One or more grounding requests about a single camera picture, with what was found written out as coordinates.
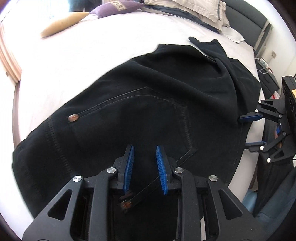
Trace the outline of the black jeans pants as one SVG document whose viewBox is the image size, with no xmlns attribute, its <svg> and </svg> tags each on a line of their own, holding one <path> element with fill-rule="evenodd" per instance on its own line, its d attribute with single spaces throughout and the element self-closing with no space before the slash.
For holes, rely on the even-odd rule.
<svg viewBox="0 0 296 241">
<path fill-rule="evenodd" d="M 160 44 L 113 68 L 61 106 L 13 153 L 32 216 L 75 175 L 91 177 L 134 146 L 133 194 L 158 180 L 156 147 L 193 175 L 229 184 L 240 162 L 259 81 L 217 40 Z"/>
</svg>

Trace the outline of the orange white bag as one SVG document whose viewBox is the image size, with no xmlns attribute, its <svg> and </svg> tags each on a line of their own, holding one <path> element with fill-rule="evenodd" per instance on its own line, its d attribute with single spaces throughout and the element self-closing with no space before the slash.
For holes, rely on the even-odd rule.
<svg viewBox="0 0 296 241">
<path fill-rule="evenodd" d="M 271 99 L 280 99 L 280 94 L 279 94 L 277 91 L 275 91 L 275 92 L 272 94 Z"/>
</svg>

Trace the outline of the dark bedside table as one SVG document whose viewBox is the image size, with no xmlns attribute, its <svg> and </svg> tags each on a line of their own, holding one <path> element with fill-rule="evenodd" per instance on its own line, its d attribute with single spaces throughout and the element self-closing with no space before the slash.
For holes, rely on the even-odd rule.
<svg viewBox="0 0 296 241">
<path fill-rule="evenodd" d="M 279 93 L 280 86 L 278 85 L 274 75 L 266 66 L 264 66 L 264 64 L 261 63 L 259 59 L 255 59 L 255 64 L 264 97 L 265 99 L 270 99 L 275 92 Z"/>
</svg>

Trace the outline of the white flat pillow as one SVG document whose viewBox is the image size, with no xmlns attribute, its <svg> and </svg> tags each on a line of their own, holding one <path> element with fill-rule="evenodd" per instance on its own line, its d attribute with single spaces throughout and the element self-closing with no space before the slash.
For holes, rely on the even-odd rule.
<svg viewBox="0 0 296 241">
<path fill-rule="evenodd" d="M 237 44 L 244 42 L 245 40 L 244 37 L 239 32 L 227 26 L 222 27 L 222 35 L 224 35 L 225 37 L 227 37 L 228 39 L 230 39 L 231 41 Z"/>
</svg>

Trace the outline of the dark grey headboard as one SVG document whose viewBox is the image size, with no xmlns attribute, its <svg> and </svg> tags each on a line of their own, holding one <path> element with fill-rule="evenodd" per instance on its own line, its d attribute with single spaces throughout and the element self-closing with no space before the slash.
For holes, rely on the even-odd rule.
<svg viewBox="0 0 296 241">
<path fill-rule="evenodd" d="M 253 47 L 255 57 L 262 56 L 273 30 L 269 20 L 255 7 L 242 0 L 227 0 L 226 16 L 230 27 Z"/>
</svg>

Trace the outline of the beige grey folded duvet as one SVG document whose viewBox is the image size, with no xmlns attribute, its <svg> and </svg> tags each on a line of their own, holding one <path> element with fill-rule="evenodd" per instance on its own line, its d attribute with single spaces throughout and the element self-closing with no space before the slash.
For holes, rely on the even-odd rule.
<svg viewBox="0 0 296 241">
<path fill-rule="evenodd" d="M 222 32 L 223 27 L 230 27 L 226 16 L 226 3 L 223 1 L 144 1 L 144 3 L 148 6 L 185 11 L 218 32 Z"/>
</svg>

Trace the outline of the white bed sheet mattress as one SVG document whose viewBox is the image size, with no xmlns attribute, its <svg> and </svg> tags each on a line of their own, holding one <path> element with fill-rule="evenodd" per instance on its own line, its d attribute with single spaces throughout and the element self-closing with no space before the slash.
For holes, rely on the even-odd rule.
<svg viewBox="0 0 296 241">
<path fill-rule="evenodd" d="M 4 42 L 23 71 L 16 125 L 21 140 L 103 74 L 159 44 L 187 45 L 191 36 L 202 42 L 218 40 L 228 57 L 257 73 L 250 44 L 233 42 L 177 16 L 143 11 L 102 19 L 88 16 L 67 30 L 40 38 L 39 30 L 58 16 L 41 1 L 34 10 L 29 10 L 28 2 L 19 3 L 4 18 Z"/>
</svg>

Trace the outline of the left beige curtain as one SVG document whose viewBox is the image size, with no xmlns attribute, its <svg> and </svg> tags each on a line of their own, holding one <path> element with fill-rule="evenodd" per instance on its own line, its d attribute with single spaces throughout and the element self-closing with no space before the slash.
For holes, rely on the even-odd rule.
<svg viewBox="0 0 296 241">
<path fill-rule="evenodd" d="M 1 63 L 5 70 L 5 74 L 14 84 L 21 80 L 22 69 L 19 66 L 12 51 L 8 48 L 8 41 L 5 39 L 4 24 L 1 23 Z"/>
</svg>

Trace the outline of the yellow pillow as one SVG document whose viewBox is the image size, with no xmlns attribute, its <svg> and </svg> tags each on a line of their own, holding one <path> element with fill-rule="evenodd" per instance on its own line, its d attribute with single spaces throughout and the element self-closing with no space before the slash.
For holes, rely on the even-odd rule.
<svg viewBox="0 0 296 241">
<path fill-rule="evenodd" d="M 90 13 L 89 12 L 69 12 L 64 16 L 61 16 L 59 18 L 55 18 L 50 23 L 44 27 L 44 29 L 41 31 L 40 36 L 42 38 L 49 37 L 51 35 L 54 35 L 58 32 L 61 32 L 81 21 L 85 17 L 87 17 Z"/>
</svg>

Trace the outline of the purple patterned pillow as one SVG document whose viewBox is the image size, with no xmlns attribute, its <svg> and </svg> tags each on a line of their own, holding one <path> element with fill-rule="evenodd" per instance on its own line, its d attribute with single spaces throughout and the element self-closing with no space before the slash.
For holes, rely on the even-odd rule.
<svg viewBox="0 0 296 241">
<path fill-rule="evenodd" d="M 90 14 L 98 18 L 105 18 L 112 15 L 131 13 L 142 7 L 144 7 L 144 4 L 137 1 L 110 1 L 96 7 Z"/>
</svg>

